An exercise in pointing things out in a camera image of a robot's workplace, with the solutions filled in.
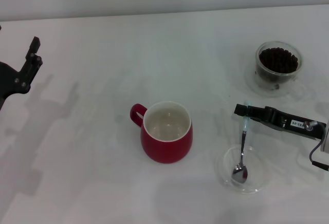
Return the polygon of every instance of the clear plastic lid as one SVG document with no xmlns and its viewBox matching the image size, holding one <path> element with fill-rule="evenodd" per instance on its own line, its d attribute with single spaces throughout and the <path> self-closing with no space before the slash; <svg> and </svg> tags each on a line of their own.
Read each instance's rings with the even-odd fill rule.
<svg viewBox="0 0 329 224">
<path fill-rule="evenodd" d="M 241 184 L 232 179 L 232 172 L 240 161 L 241 146 L 235 145 L 224 155 L 219 155 L 215 162 L 215 170 L 221 183 L 228 188 L 243 194 L 259 192 L 269 182 L 269 170 L 266 162 L 255 152 L 251 146 L 245 146 L 244 164 L 248 170 L 248 178 Z"/>
</svg>

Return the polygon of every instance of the glass jar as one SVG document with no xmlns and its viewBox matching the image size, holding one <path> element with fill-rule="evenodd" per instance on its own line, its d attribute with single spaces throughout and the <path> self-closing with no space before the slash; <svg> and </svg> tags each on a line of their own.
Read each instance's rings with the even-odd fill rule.
<svg viewBox="0 0 329 224">
<path fill-rule="evenodd" d="M 259 55 L 262 51 L 268 48 L 283 48 L 284 50 L 288 50 L 292 53 L 298 60 L 298 67 L 296 71 L 290 73 L 279 73 L 265 67 L 261 62 Z M 295 80 L 297 74 L 302 68 L 302 65 L 302 57 L 297 49 L 293 48 L 293 46 L 283 42 L 263 43 L 256 51 L 256 71 L 254 73 L 256 83 L 259 87 L 270 91 L 275 91 L 280 88 L 287 89 L 290 87 L 291 82 Z"/>
</svg>

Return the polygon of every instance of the mug handle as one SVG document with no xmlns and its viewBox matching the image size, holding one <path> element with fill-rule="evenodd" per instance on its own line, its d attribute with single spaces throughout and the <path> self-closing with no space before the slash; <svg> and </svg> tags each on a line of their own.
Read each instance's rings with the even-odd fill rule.
<svg viewBox="0 0 329 224">
<path fill-rule="evenodd" d="M 136 125 L 138 125 L 139 127 L 142 126 L 143 124 L 143 119 L 138 115 L 142 115 L 144 116 L 146 110 L 148 110 L 146 107 L 144 107 L 141 104 L 135 104 L 132 109 L 130 110 L 130 118 L 132 119 L 132 121 L 135 122 Z"/>
</svg>

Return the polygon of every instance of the white table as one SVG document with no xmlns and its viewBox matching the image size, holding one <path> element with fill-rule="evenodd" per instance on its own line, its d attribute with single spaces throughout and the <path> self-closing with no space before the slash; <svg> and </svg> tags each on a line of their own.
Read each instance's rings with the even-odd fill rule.
<svg viewBox="0 0 329 224">
<path fill-rule="evenodd" d="M 20 69 L 38 36 L 44 65 L 0 112 L 0 222 L 328 223 L 315 141 L 252 122 L 247 143 L 271 172 L 253 195 L 221 185 L 213 164 L 239 143 L 244 100 L 328 121 L 328 22 L 323 5 L 1 23 L 1 61 Z M 244 71 L 274 40 L 296 46 L 304 69 L 291 94 L 264 98 Z M 133 104 L 161 100 L 186 106 L 194 126 L 190 152 L 168 165 L 147 157 L 129 118 Z"/>
</svg>

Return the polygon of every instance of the silver spoon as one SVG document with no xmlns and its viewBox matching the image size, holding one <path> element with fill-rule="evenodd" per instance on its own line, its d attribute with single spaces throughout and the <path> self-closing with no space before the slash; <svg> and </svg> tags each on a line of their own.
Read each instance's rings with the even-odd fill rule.
<svg viewBox="0 0 329 224">
<path fill-rule="evenodd" d="M 245 140 L 246 140 L 246 135 L 247 135 L 248 124 L 249 124 L 249 118 L 243 117 L 240 162 L 235 166 L 233 173 L 232 173 L 232 179 L 240 184 L 243 184 L 244 182 L 246 182 L 247 177 L 248 177 L 247 167 L 245 164 L 243 164 L 243 155 L 244 155 L 244 149 L 245 149 Z"/>
</svg>

